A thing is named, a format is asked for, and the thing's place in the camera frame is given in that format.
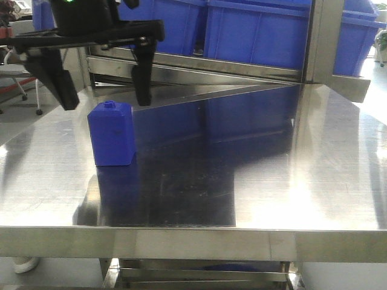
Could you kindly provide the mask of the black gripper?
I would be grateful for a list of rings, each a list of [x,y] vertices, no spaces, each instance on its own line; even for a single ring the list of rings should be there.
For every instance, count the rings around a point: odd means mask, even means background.
[[[77,108],[79,98],[71,74],[63,68],[62,48],[133,44],[136,64],[131,69],[139,106],[149,106],[151,74],[157,42],[165,39],[162,20],[124,21],[115,1],[49,1],[55,28],[20,33],[1,39],[1,45],[25,54],[25,69],[40,80],[65,111]]]

